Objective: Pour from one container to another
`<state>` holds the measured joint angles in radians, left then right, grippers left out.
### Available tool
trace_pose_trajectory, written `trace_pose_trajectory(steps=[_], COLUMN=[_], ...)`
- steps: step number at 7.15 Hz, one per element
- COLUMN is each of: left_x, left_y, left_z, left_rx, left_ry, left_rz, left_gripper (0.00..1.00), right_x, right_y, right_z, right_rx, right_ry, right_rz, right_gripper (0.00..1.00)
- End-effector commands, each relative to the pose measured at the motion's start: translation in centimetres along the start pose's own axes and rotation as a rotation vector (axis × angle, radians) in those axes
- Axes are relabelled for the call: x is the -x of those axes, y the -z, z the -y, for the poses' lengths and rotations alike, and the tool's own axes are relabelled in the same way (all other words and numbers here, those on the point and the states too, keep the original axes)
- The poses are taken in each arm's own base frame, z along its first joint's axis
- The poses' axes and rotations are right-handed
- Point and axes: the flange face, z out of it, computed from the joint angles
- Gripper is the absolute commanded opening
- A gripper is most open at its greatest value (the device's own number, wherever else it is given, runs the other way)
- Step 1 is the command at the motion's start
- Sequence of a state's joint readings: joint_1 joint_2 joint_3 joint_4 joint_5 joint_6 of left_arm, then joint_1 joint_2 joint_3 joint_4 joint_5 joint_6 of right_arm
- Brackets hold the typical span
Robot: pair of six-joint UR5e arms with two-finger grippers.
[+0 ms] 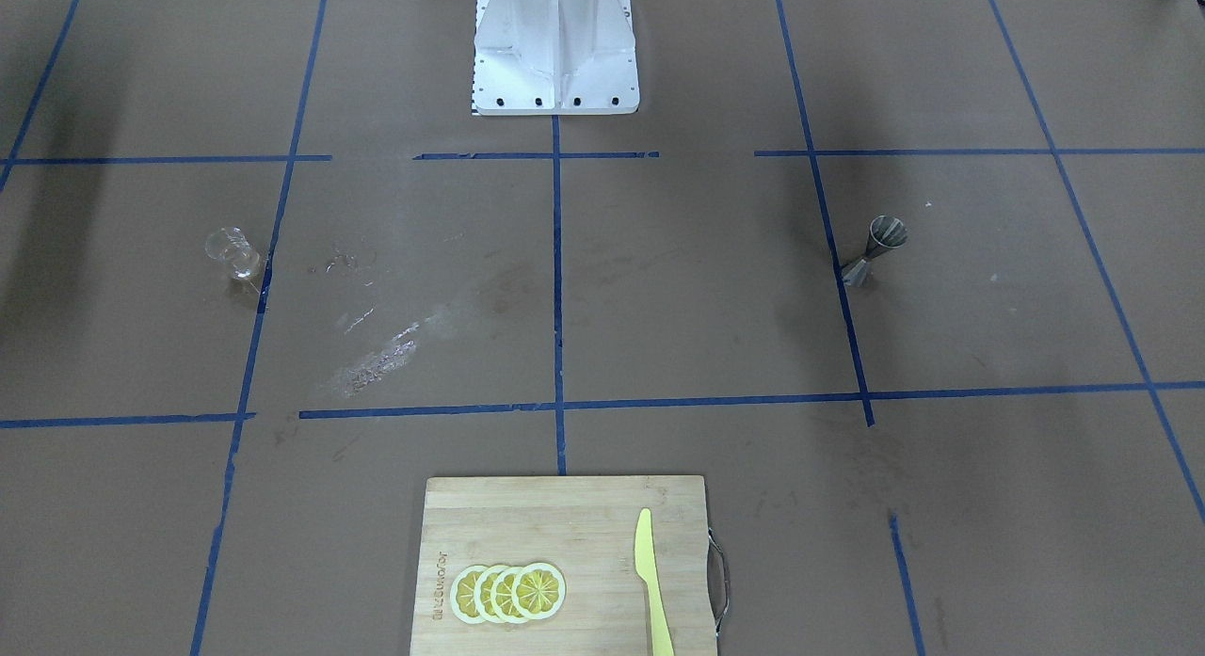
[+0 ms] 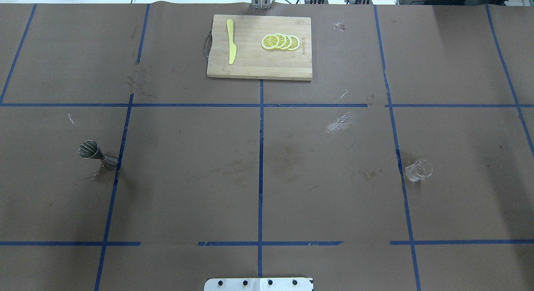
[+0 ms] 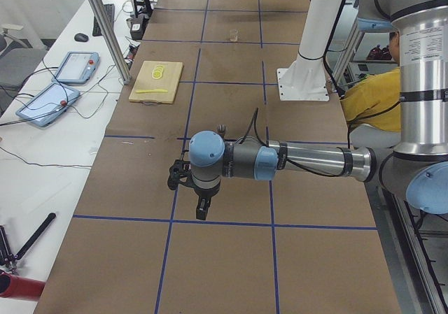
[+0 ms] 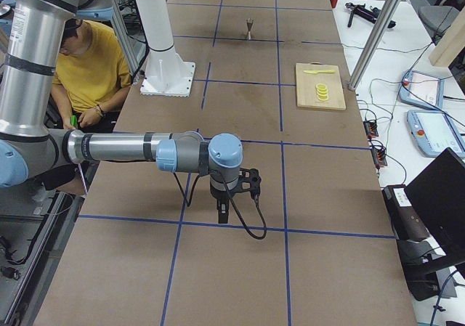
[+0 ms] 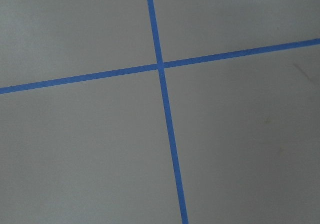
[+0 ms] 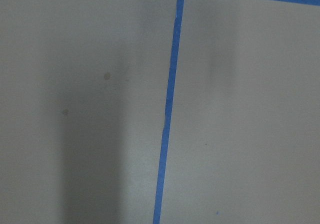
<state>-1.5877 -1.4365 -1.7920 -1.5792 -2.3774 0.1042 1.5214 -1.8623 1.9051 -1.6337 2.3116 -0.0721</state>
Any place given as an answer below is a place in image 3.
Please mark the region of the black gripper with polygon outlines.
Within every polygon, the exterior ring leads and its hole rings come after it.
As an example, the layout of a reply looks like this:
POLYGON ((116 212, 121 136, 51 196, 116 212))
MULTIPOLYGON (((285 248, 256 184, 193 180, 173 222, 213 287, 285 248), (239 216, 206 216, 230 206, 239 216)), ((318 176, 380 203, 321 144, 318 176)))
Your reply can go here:
POLYGON ((221 177, 214 176, 199 178, 192 174, 192 181, 194 184, 193 189, 198 196, 198 203, 195 212, 196 219, 206 220, 210 207, 210 199, 218 194, 221 188, 221 177))

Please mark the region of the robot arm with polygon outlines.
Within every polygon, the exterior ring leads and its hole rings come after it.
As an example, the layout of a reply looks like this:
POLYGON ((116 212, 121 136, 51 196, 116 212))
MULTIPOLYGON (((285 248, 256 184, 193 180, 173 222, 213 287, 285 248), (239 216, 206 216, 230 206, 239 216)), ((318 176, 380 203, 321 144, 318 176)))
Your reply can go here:
POLYGON ((447 0, 360 0, 363 31, 400 34, 400 142, 387 150, 298 147, 201 131, 189 144, 189 179, 206 218, 221 178, 271 180, 282 169, 381 185, 426 213, 447 212, 447 0))

